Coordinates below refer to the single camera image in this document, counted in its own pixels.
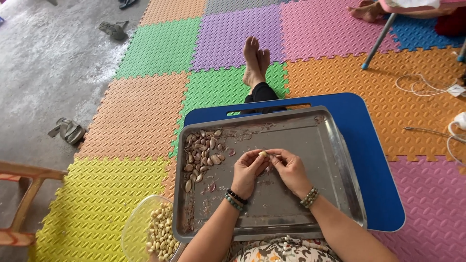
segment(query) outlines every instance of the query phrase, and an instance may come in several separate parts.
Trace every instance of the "black pants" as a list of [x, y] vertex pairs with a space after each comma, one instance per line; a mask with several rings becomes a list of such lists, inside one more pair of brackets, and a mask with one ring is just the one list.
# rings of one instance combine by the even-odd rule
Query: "black pants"
[[[262, 102], [262, 101], [270, 101], [270, 100], [277, 100], [279, 99], [275, 91], [266, 83], [261, 82], [257, 84], [253, 89], [252, 95], [247, 95], [244, 99], [245, 103], [251, 102]], [[243, 114], [253, 114], [253, 113], [272, 113], [273, 111], [279, 110], [286, 110], [285, 107], [277, 107], [277, 108], [261, 108], [261, 109], [253, 109], [253, 110], [244, 110], [240, 112], [240, 115]]]

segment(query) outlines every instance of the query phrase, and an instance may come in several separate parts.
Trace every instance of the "red fabric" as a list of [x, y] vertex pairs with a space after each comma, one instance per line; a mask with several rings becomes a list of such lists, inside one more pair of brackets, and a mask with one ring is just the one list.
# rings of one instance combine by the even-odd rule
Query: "red fabric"
[[439, 35], [466, 35], [466, 7], [458, 7], [451, 15], [437, 18], [435, 32]]

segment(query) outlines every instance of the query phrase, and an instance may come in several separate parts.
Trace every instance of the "stainless steel tray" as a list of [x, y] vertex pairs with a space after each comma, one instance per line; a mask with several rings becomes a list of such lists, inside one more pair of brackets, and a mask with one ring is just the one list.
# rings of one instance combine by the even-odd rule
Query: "stainless steel tray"
[[[184, 191], [186, 138], [200, 130], [222, 129], [229, 149], [236, 154], [214, 165], [204, 179]], [[307, 176], [333, 205], [356, 223], [367, 228], [366, 213], [356, 174], [340, 132], [324, 106], [192, 124], [179, 135], [178, 162], [173, 212], [173, 233], [180, 242], [189, 242], [210, 218], [233, 180], [233, 165], [252, 149], [284, 148], [301, 157]], [[255, 191], [237, 221], [234, 241], [264, 240], [284, 235], [322, 238], [311, 212], [283, 184], [273, 169], [257, 178]]]

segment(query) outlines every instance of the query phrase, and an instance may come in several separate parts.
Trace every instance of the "bowl of peeled garlic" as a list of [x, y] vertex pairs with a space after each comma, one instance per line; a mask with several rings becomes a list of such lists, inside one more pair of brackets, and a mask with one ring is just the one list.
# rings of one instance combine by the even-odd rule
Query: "bowl of peeled garlic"
[[129, 262], [174, 262], [185, 244], [173, 236], [173, 202], [151, 195], [131, 212], [123, 228], [121, 247]]

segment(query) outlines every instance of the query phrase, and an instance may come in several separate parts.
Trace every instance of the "woman's right hand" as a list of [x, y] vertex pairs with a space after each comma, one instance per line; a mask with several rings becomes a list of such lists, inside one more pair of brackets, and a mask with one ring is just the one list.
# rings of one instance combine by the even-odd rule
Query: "woman's right hand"
[[312, 189], [300, 157], [284, 149], [265, 150], [270, 162], [275, 166], [285, 185], [300, 199], [304, 199]]

